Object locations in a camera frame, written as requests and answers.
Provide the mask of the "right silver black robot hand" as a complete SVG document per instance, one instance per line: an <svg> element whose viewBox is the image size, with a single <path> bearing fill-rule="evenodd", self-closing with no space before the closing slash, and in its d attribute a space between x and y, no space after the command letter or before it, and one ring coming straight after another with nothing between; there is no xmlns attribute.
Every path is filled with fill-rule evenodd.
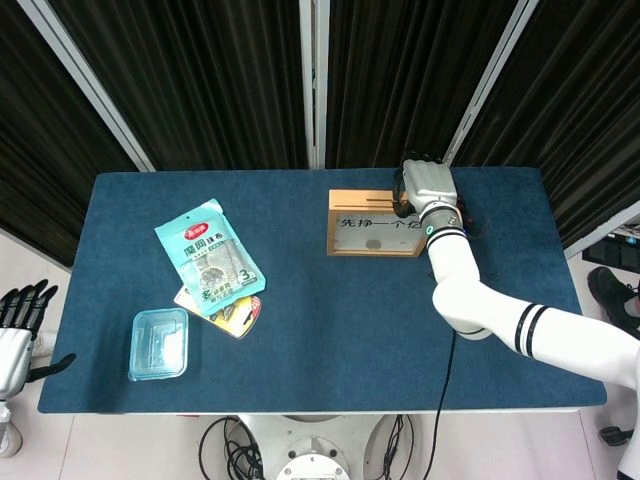
<svg viewBox="0 0 640 480"><path fill-rule="evenodd" d="M437 156L406 151L393 174L392 206L399 218L417 213L428 205L443 202L458 206L458 194L450 168Z"/></svg>

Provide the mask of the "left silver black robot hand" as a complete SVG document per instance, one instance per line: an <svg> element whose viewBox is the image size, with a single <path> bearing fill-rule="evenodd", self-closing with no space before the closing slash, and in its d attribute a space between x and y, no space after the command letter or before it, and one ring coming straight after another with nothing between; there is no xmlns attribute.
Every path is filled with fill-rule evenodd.
<svg viewBox="0 0 640 480"><path fill-rule="evenodd" d="M14 288L1 297L1 401L18 395L26 383L56 375L76 359L69 353L44 367L31 367L34 344L44 320L45 311L58 287L47 279L35 285Z"/></svg>

